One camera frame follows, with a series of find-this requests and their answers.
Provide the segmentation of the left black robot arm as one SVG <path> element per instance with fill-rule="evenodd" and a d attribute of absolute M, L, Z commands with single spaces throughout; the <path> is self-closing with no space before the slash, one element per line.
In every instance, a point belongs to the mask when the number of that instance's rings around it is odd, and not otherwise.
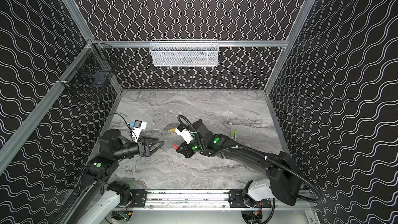
<path fill-rule="evenodd" d="M 110 129 L 98 139 L 99 153 L 83 169 L 71 196 L 61 207 L 52 224 L 76 224 L 94 196 L 104 188 L 123 159 L 150 157 L 165 144 L 157 138 L 141 137 L 132 142 L 118 129 Z"/>

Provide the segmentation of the white pen green tip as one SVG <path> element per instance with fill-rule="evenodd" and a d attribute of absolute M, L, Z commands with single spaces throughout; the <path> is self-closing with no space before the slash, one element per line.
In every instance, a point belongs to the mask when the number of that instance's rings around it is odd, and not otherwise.
<path fill-rule="evenodd" d="M 238 130 L 235 129 L 235 130 L 234 130 L 234 141 L 237 141 L 237 133 L 238 133 Z"/>

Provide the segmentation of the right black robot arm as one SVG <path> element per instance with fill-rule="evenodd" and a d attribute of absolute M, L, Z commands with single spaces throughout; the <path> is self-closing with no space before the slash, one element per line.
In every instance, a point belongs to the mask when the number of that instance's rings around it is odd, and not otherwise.
<path fill-rule="evenodd" d="M 233 160 L 265 175 L 264 179 L 250 180 L 246 184 L 238 200 L 240 204 L 256 206 L 271 198 L 290 206 L 296 204 L 301 187 L 300 173 L 287 153 L 281 151 L 276 155 L 244 146 L 226 135 L 212 133 L 201 120 L 190 127 L 180 124 L 174 131 L 184 140 L 176 147 L 176 152 L 186 158 L 200 153 Z"/>

